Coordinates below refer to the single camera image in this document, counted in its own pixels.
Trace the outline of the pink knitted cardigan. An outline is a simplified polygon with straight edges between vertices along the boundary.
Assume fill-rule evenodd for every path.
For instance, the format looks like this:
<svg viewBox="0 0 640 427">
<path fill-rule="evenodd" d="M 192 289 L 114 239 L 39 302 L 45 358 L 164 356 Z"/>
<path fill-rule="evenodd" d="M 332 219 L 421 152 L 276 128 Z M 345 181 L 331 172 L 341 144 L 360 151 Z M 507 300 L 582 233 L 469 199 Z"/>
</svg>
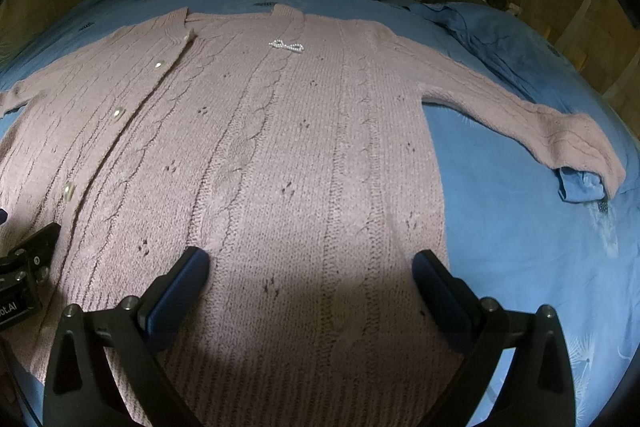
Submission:
<svg viewBox="0 0 640 427">
<path fill-rule="evenodd" d="M 67 303 L 113 306 L 183 249 L 213 259 L 162 358 L 207 426 L 413 426 L 459 359 L 410 261 L 447 254 L 423 106 L 541 164 L 626 171 L 584 114 L 526 102 L 368 20 L 180 9 L 59 58 L 1 95 L 2 242 L 61 227 L 43 308 L 6 334 L 46 373 Z"/>
</svg>

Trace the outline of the blue crumpled quilt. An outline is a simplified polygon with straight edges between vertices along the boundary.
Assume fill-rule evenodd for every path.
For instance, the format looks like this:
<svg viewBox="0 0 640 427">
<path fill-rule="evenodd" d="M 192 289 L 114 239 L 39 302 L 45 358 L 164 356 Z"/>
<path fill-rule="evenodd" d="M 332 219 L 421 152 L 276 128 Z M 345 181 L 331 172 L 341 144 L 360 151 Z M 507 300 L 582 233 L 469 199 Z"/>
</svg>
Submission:
<svg viewBox="0 0 640 427">
<path fill-rule="evenodd" d="M 584 108 L 570 63 L 537 31 L 487 5 L 413 3 L 410 11 L 452 35 L 506 86 L 534 103 L 562 113 Z"/>
</svg>

